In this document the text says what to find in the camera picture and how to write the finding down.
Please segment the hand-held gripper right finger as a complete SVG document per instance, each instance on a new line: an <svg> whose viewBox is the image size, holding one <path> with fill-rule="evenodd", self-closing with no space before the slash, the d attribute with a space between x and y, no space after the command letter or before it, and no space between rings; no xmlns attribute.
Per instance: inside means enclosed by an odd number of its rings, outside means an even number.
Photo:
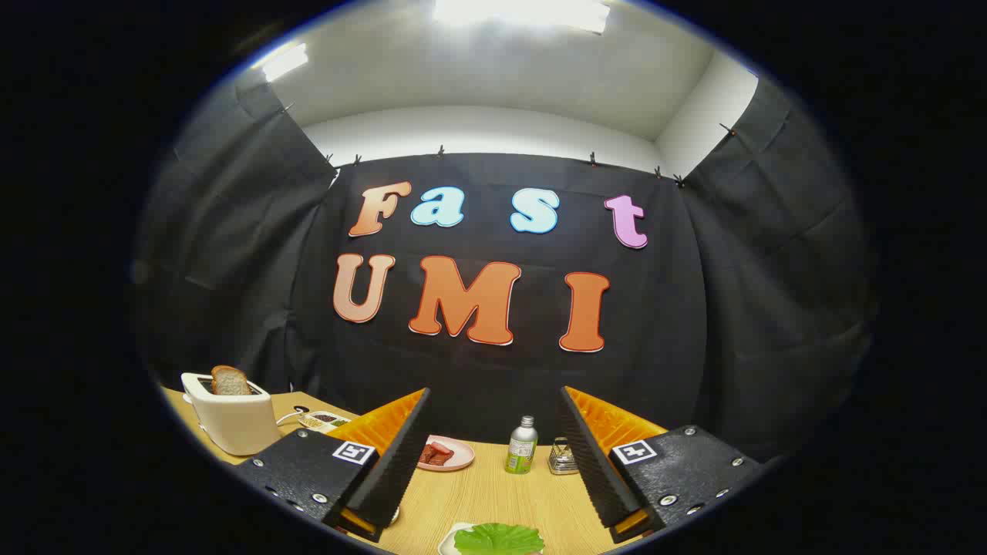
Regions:
<svg viewBox="0 0 987 555"><path fill-rule="evenodd" d="M756 458L700 426L666 429L570 386L560 393L564 436L615 543L685 526L763 473Z"/></svg>

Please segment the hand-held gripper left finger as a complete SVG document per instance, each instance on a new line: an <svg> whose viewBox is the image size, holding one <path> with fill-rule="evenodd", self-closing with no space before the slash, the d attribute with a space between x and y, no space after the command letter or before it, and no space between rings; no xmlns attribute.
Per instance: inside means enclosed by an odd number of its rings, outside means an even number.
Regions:
<svg viewBox="0 0 987 555"><path fill-rule="evenodd" d="M323 433L297 429L235 466L244 483L324 526L377 542L426 446L422 388Z"/></svg>

